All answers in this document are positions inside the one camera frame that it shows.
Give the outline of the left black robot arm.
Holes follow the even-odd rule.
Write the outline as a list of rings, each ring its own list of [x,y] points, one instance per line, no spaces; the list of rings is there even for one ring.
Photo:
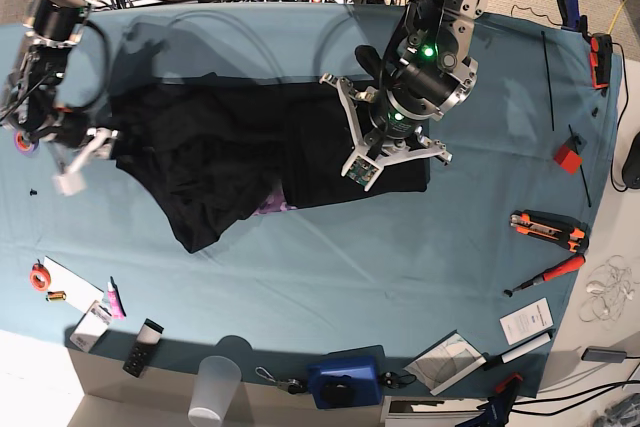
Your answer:
[[[445,144],[423,126],[441,120],[473,90],[478,63],[469,50],[487,3],[409,0],[382,53],[370,45],[355,50],[376,86],[359,91],[346,77],[321,77],[338,93],[353,144],[342,176],[370,190],[387,167],[429,158],[450,163]]]

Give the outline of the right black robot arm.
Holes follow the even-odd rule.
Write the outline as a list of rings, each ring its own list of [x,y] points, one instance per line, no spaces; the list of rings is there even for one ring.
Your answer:
[[[92,123],[90,109],[109,83],[111,47],[104,31],[89,16],[99,0],[30,0],[25,33],[18,54],[1,90],[1,124],[14,133],[23,153],[46,143],[57,172],[57,191],[65,196],[86,187],[82,168],[94,158],[110,156],[118,133]],[[86,29],[103,45],[102,80],[93,97],[68,106],[57,99],[72,50]]]

